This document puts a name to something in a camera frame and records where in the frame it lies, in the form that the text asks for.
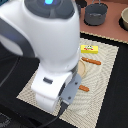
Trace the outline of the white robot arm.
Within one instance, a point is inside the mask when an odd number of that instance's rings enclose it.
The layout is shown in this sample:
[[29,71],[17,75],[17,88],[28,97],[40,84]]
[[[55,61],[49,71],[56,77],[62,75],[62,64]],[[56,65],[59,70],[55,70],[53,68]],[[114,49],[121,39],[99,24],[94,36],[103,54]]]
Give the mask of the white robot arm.
[[31,85],[37,104],[53,112],[74,99],[80,82],[79,13],[74,0],[11,0],[0,6],[0,43],[14,54],[37,58]]

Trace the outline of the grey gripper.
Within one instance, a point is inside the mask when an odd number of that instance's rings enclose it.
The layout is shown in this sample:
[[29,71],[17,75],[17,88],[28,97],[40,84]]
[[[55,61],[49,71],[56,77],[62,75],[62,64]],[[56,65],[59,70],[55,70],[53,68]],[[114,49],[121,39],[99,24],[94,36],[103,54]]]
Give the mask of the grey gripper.
[[75,77],[69,82],[69,84],[65,87],[62,94],[60,95],[61,101],[63,103],[70,105],[73,102],[81,81],[81,76],[76,74]]

